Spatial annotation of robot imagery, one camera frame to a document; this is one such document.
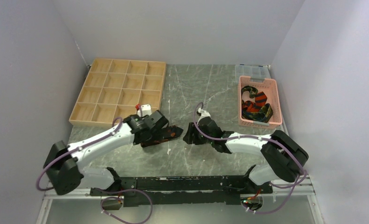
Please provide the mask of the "black tie orange flowers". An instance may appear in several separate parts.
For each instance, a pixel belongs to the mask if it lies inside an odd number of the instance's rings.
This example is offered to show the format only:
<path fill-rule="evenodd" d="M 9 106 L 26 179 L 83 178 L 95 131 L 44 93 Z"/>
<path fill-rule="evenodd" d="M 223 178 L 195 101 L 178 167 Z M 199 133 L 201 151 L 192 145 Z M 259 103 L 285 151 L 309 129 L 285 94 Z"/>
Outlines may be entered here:
<path fill-rule="evenodd" d="M 178 126 L 167 126 L 153 133 L 150 140 L 141 142 L 140 145 L 143 148 L 159 145 L 161 143 L 179 138 L 183 131 L 184 130 Z"/>

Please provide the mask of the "wooden compartment tray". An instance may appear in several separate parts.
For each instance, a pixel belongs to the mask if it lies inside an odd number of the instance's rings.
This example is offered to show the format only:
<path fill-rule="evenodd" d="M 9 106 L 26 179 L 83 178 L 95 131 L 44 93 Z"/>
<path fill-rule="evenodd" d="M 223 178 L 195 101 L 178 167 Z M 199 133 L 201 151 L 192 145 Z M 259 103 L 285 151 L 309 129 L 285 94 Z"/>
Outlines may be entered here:
<path fill-rule="evenodd" d="M 160 108 L 167 64 L 125 59 L 94 59 L 69 122 L 111 127 L 116 117 L 136 113 L 137 105 Z"/>

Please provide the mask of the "pink perforated plastic basket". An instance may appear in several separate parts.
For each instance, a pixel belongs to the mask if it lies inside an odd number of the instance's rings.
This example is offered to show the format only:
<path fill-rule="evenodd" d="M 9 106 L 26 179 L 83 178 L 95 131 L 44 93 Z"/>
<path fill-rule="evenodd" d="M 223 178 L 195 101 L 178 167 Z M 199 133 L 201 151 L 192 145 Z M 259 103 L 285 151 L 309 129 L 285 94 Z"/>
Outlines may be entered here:
<path fill-rule="evenodd" d="M 277 82 L 270 78 L 240 76 L 238 124 L 274 129 L 282 123 Z"/>

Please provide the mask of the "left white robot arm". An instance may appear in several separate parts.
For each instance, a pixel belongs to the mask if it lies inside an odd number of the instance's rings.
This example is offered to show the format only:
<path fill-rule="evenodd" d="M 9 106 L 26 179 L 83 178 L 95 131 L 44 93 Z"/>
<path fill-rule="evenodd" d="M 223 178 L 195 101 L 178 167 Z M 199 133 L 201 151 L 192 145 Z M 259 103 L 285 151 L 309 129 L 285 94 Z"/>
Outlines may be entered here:
<path fill-rule="evenodd" d="M 78 187 L 89 187 L 116 195 L 122 189 L 117 172 L 110 167 L 90 168 L 88 164 L 121 146 L 153 140 L 166 124 L 168 119 L 156 110 L 143 117 L 137 114 L 124 119 L 117 117 L 110 129 L 79 142 L 53 144 L 43 166 L 43 173 L 52 184 L 49 190 L 61 196 Z"/>

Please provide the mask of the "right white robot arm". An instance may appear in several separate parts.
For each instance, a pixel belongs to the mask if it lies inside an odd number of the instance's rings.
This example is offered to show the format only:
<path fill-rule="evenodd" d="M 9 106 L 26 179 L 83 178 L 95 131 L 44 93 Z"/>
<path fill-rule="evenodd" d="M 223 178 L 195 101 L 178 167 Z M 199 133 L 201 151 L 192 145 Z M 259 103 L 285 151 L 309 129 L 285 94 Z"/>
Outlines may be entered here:
<path fill-rule="evenodd" d="M 305 174 L 304 165 L 309 158 L 307 152 L 283 131 L 276 130 L 268 135 L 224 131 L 211 117 L 189 123 L 183 140 L 189 145 L 209 144 L 220 153 L 262 156 L 265 163 L 251 166 L 244 176 L 244 189 L 250 194 L 273 180 L 295 182 Z"/>

